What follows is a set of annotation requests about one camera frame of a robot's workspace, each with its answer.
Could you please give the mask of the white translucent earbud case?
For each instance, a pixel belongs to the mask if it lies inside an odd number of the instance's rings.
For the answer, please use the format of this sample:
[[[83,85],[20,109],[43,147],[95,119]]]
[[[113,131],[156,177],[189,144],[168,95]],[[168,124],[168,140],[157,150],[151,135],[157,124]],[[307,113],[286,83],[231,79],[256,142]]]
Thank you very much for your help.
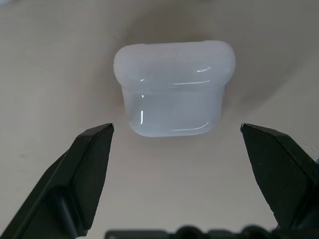
[[[127,45],[113,63],[129,125],[145,137],[211,131],[235,68],[233,48],[218,40]]]

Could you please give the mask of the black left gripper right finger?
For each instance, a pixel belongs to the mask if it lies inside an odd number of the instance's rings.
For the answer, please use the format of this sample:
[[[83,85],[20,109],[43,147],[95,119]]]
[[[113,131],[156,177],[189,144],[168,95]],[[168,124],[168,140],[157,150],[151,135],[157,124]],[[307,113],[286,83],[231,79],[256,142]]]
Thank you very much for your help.
[[[248,123],[240,131],[277,234],[319,237],[319,164],[287,134]]]

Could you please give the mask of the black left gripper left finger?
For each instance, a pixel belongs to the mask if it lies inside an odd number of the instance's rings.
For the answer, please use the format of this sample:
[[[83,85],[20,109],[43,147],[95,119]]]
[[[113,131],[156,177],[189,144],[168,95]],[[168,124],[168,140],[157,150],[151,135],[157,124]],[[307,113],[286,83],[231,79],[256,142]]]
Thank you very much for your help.
[[[77,239],[91,229],[105,184],[114,126],[79,134],[42,175],[0,239]]]

